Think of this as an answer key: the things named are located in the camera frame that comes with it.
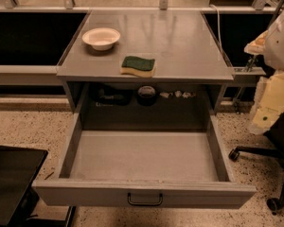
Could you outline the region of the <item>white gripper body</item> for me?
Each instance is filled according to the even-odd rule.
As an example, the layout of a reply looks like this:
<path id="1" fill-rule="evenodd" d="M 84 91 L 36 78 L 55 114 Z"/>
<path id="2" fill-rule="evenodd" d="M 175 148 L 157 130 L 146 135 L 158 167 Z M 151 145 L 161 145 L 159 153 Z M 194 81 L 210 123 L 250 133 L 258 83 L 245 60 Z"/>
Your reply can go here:
<path id="1" fill-rule="evenodd" d="M 284 72 L 275 71 L 268 79 L 257 83 L 254 105 L 250 111 L 249 132 L 263 134 L 284 113 Z"/>

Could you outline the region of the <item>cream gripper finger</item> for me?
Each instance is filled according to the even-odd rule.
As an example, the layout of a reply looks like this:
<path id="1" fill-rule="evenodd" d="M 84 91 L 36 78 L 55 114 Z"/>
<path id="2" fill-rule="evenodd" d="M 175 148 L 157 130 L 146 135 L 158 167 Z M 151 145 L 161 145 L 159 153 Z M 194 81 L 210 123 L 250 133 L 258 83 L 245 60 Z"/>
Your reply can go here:
<path id="1" fill-rule="evenodd" d="M 244 47 L 244 52 L 250 55 L 263 55 L 266 52 L 266 38 L 268 31 L 265 30 L 260 35 L 258 35 L 252 42 L 248 43 Z"/>

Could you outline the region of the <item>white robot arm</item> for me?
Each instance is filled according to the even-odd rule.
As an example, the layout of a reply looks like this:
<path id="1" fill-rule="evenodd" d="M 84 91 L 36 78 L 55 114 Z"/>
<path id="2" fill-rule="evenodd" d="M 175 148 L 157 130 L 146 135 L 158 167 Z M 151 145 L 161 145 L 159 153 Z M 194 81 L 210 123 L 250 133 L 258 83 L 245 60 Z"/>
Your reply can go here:
<path id="1" fill-rule="evenodd" d="M 284 113 L 284 10 L 266 31 L 244 47 L 244 52 L 262 55 L 265 64 L 275 70 L 272 76 L 259 79 L 250 112 L 249 131 L 263 134 Z"/>

